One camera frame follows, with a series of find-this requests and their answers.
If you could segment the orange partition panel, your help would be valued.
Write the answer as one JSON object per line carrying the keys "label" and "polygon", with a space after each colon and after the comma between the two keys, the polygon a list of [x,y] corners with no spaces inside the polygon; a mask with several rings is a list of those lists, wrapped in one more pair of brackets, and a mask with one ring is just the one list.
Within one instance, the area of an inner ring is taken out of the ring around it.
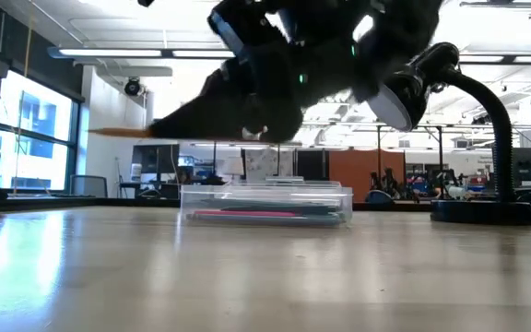
{"label": "orange partition panel", "polygon": [[331,181],[340,182],[350,187],[354,203],[363,203],[372,188],[371,174],[384,175],[384,169],[393,170],[394,178],[404,182],[405,153],[388,150],[342,150],[329,153],[329,177]]}

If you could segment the pink pen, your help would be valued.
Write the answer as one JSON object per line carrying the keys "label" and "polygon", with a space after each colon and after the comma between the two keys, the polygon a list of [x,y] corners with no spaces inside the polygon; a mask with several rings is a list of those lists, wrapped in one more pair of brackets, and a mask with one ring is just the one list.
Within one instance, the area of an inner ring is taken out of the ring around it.
{"label": "pink pen", "polygon": [[264,218],[292,218],[297,217],[292,212],[278,211],[231,211],[231,210],[197,210],[194,216],[235,216],[235,217],[264,217]]}

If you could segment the long ceiling light strip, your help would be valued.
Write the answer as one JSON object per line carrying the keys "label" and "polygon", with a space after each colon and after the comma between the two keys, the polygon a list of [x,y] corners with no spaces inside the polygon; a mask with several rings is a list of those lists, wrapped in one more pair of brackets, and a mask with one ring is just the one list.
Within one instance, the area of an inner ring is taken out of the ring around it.
{"label": "long ceiling light strip", "polygon": [[500,64],[531,65],[531,55],[461,55],[459,62],[464,65]]}
{"label": "long ceiling light strip", "polygon": [[61,48],[49,47],[48,54],[52,58],[111,58],[111,59],[228,59],[234,56],[228,50],[200,49],[113,49],[113,48]]}

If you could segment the black ceiling mounted device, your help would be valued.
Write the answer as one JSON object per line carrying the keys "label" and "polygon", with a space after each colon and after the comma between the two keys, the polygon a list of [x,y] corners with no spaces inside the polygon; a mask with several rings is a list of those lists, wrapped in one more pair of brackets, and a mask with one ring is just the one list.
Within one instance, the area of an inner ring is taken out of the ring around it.
{"label": "black ceiling mounted device", "polygon": [[140,83],[139,77],[129,77],[124,85],[124,93],[128,96],[140,96],[144,88]]}

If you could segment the black gooseneck desk lamp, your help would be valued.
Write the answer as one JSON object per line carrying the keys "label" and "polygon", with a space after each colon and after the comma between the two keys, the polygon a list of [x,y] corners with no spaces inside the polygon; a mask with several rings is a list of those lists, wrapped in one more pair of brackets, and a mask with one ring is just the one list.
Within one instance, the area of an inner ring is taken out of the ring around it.
{"label": "black gooseneck desk lamp", "polygon": [[497,226],[531,225],[531,206],[515,198],[513,144],[510,117],[500,99],[485,85],[456,67],[459,51],[450,42],[432,45],[404,69],[391,75],[379,94],[368,100],[374,114],[401,132],[418,126],[431,89],[454,86],[472,96],[487,111],[494,131],[492,148],[496,198],[483,201],[434,200],[431,220]]}

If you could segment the large glass window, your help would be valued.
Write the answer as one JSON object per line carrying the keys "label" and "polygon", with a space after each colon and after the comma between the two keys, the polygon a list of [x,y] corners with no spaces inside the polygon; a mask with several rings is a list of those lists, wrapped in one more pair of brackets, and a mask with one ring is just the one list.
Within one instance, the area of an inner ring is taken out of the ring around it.
{"label": "large glass window", "polygon": [[62,192],[75,172],[80,104],[10,71],[0,79],[0,188]]}

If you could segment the orange pencil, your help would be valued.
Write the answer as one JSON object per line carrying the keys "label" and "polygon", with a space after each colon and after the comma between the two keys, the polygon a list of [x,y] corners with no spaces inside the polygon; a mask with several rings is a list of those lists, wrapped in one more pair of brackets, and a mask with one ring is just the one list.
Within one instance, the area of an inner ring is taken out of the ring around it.
{"label": "orange pencil", "polygon": [[129,138],[152,138],[152,134],[148,129],[131,129],[131,128],[98,128],[89,129],[90,134],[101,136],[114,137],[129,137]]}

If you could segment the clear plastic supply box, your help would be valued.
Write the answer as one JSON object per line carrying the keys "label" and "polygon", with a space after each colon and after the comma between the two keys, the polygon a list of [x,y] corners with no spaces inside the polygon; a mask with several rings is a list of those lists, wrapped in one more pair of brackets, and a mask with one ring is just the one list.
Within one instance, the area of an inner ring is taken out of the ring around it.
{"label": "clear plastic supply box", "polygon": [[[262,182],[236,181],[223,185],[185,185],[179,218],[188,222],[335,227],[351,222],[353,192],[333,181],[305,181],[301,177],[270,177]],[[246,206],[331,206],[326,215],[292,218],[194,216],[197,210]]]}

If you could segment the dark computer monitor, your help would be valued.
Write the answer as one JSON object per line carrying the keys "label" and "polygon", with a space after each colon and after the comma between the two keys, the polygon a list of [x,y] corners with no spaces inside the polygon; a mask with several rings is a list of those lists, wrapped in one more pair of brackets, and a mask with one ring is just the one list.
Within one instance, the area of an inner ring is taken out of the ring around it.
{"label": "dark computer monitor", "polygon": [[174,173],[179,151],[178,144],[136,145],[133,146],[132,162],[141,165],[142,173]]}
{"label": "dark computer monitor", "polygon": [[514,185],[531,186],[531,148],[513,148],[512,166]]}

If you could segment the black cabinet panel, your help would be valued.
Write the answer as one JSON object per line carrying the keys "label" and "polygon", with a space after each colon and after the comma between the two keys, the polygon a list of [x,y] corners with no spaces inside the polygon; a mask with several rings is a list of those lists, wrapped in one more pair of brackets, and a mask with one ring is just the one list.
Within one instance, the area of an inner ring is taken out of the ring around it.
{"label": "black cabinet panel", "polygon": [[296,175],[305,181],[329,180],[329,152],[325,149],[302,149],[297,152]]}

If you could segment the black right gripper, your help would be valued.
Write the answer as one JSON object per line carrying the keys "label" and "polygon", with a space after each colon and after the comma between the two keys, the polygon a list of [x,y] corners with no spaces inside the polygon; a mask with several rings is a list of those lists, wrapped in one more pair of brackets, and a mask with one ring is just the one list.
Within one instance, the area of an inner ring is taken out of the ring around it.
{"label": "black right gripper", "polygon": [[154,138],[284,143],[303,115],[289,48],[248,47],[210,74],[199,94],[148,127]]}

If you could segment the grey office chair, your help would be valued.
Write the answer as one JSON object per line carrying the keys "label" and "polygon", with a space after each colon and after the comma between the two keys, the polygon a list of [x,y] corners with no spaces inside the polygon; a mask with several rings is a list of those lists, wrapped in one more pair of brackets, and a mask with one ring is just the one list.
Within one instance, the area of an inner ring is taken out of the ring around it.
{"label": "grey office chair", "polygon": [[107,180],[102,176],[72,175],[69,194],[106,198],[108,196]]}

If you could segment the white board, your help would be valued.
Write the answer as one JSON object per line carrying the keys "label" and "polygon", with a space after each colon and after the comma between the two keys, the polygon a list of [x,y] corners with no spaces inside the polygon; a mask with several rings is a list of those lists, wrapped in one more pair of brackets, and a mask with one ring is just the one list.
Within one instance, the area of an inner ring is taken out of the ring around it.
{"label": "white board", "polygon": [[293,175],[293,152],[273,148],[246,149],[245,176],[248,182],[262,182],[273,176]]}

